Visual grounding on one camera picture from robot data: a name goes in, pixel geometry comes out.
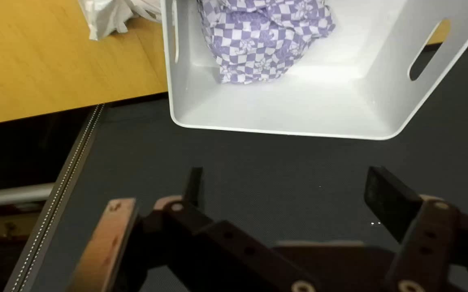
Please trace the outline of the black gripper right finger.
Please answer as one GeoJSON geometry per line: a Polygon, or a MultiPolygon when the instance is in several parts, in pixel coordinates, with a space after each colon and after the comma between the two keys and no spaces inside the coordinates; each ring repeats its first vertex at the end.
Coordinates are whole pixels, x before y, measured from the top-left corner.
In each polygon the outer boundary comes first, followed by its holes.
{"type": "Polygon", "coordinates": [[[420,196],[385,167],[370,167],[363,201],[389,235],[401,241],[420,209],[420,196]]]}

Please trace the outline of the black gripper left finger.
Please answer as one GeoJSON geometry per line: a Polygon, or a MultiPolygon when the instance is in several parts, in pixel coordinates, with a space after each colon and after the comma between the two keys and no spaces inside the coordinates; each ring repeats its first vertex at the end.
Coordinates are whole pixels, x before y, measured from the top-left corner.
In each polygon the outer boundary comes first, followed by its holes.
{"type": "Polygon", "coordinates": [[[188,173],[188,180],[183,191],[183,199],[196,209],[204,207],[204,196],[203,196],[203,168],[193,167],[188,173]]]}

